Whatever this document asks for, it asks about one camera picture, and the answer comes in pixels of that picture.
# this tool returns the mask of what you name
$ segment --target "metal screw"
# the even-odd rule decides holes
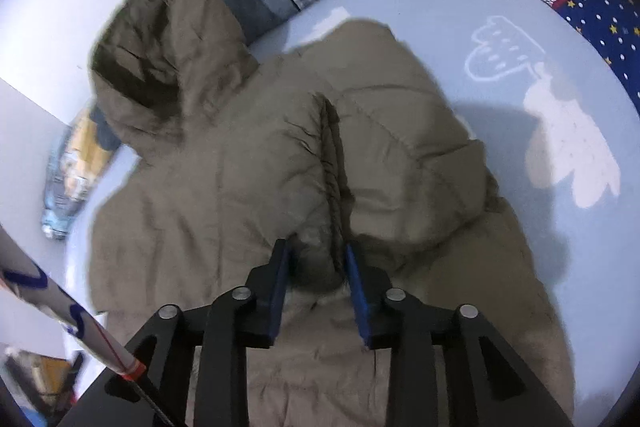
[[[167,304],[158,310],[158,315],[160,315],[161,319],[172,319],[177,314],[178,307],[173,304]]]
[[[386,298],[390,301],[403,301],[405,297],[406,293],[404,293],[404,290],[402,290],[401,288],[389,288],[386,291]]]
[[[473,304],[463,304],[460,306],[460,315],[468,319],[474,319],[478,317],[478,308],[473,306]]]
[[[238,286],[238,288],[234,289],[231,292],[231,296],[236,301],[246,301],[249,297],[251,297],[251,290],[246,286]]]

